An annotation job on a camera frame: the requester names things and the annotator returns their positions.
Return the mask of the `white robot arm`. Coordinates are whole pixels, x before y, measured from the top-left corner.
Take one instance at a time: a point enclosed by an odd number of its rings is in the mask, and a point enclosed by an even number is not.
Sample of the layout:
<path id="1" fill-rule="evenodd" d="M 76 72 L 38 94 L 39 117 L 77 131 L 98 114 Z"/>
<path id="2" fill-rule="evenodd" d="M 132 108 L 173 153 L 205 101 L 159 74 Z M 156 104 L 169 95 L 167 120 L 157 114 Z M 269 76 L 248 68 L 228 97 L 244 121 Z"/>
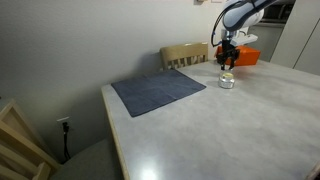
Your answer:
<path id="1" fill-rule="evenodd" d="M 211 39 L 214 39 L 219 22 L 222 22 L 221 41 L 222 52 L 217 55 L 217 62 L 221 70 L 225 70 L 226 61 L 230 60 L 229 70 L 235 67 L 239 58 L 238 46 L 258 40 L 253 34 L 239 37 L 242 28 L 257 24 L 264 15 L 264 9 L 274 4 L 277 0 L 226 0 L 224 9 L 218 16 L 212 30 Z"/>

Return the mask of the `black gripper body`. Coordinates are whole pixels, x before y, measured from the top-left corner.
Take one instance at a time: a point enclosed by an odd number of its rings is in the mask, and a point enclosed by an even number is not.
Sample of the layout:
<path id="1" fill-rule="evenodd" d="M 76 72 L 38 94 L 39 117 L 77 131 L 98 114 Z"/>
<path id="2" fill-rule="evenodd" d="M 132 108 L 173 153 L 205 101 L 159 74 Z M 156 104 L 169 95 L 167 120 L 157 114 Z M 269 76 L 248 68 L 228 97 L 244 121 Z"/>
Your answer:
<path id="1" fill-rule="evenodd" d="M 225 64 L 227 60 L 231 60 L 231 58 L 238 59 L 240 54 L 240 50 L 230 44 L 230 40 L 223 40 L 222 41 L 222 51 L 217 54 L 218 63 L 220 60 L 224 60 Z"/>

